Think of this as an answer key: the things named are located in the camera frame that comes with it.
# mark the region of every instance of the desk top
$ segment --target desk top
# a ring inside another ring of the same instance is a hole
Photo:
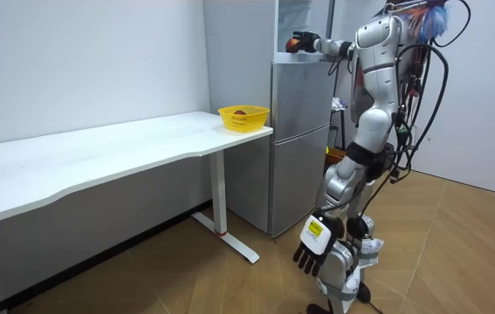
[[[194,112],[0,143],[0,220],[81,189],[272,134]]]

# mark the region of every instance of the freezer door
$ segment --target freezer door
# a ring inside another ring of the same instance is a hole
[[[272,138],[276,142],[314,131],[330,121],[334,76],[331,63],[272,65]]]
[[[277,236],[311,210],[323,177],[328,125],[271,144],[271,234]]]

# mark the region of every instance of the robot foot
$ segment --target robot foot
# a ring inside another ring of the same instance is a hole
[[[307,305],[307,314],[333,314],[333,310],[327,311],[317,304]]]
[[[371,302],[371,291],[366,284],[360,283],[360,288],[358,289],[358,295],[356,298],[363,304],[368,304]]]

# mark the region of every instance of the refrigerator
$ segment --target refrigerator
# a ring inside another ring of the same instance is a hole
[[[332,60],[292,55],[284,45],[293,31],[327,33],[330,3],[204,1],[212,112],[235,105],[271,110],[271,136],[224,150],[228,209],[271,236],[312,209],[322,181]],[[249,34],[248,49],[236,45],[237,34]]]

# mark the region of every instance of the desk leg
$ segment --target desk leg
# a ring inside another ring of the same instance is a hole
[[[223,151],[210,155],[210,180],[212,181],[212,208],[214,209],[214,221],[201,213],[194,213],[193,217],[210,229],[222,240],[228,243],[246,260],[255,263],[258,254],[248,246],[228,233],[226,221],[226,188],[223,171]]]

